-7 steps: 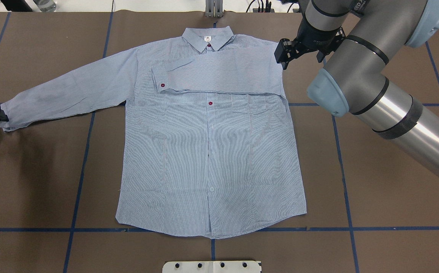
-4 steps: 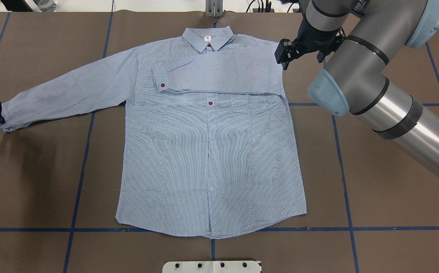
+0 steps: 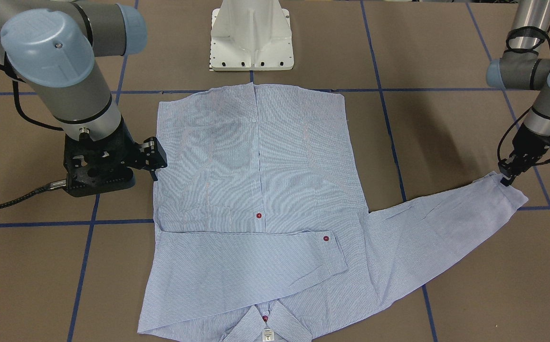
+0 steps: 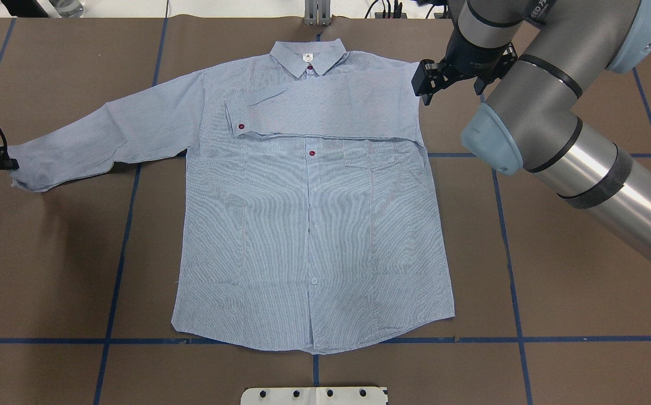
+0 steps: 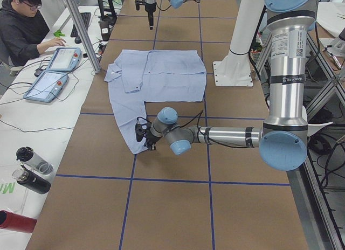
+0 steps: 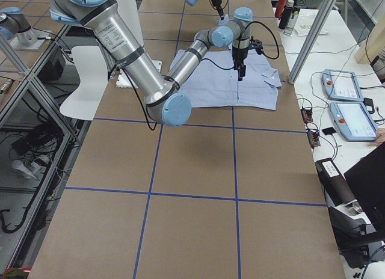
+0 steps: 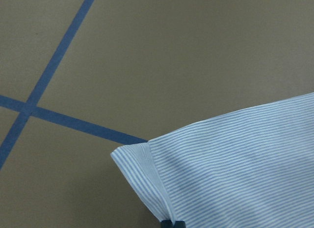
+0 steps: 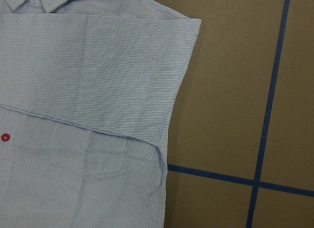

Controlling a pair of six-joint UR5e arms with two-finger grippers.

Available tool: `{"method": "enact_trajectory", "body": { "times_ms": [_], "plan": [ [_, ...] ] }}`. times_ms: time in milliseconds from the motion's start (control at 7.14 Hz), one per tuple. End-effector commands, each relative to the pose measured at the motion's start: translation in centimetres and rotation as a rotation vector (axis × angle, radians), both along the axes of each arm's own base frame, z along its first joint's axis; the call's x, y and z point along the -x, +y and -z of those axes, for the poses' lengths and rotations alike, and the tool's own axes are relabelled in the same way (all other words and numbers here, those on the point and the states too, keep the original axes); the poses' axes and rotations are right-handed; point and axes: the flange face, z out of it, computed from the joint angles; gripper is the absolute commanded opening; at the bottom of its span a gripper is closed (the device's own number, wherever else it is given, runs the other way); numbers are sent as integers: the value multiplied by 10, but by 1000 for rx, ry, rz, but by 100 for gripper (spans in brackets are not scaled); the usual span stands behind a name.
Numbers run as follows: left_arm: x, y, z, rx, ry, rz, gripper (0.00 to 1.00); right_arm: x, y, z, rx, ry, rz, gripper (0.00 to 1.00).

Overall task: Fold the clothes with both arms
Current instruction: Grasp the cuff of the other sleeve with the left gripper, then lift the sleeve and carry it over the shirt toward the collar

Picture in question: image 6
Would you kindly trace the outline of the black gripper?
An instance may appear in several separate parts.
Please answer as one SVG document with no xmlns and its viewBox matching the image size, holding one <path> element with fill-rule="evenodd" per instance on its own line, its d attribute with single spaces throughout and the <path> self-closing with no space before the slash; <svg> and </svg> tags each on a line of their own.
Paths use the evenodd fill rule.
<svg viewBox="0 0 385 279">
<path fill-rule="evenodd" d="M 222 0 L 211 0 L 211 4 L 212 4 L 212 7 L 214 9 L 217 9 L 217 12 L 220 16 L 220 19 L 223 20 L 224 19 L 224 12 L 223 12 L 223 9 L 222 9 Z"/>
<path fill-rule="evenodd" d="M 247 48 L 237 47 L 232 45 L 232 59 L 238 73 L 238 81 L 242 81 L 245 77 L 244 60 L 247 58 Z"/>
</svg>

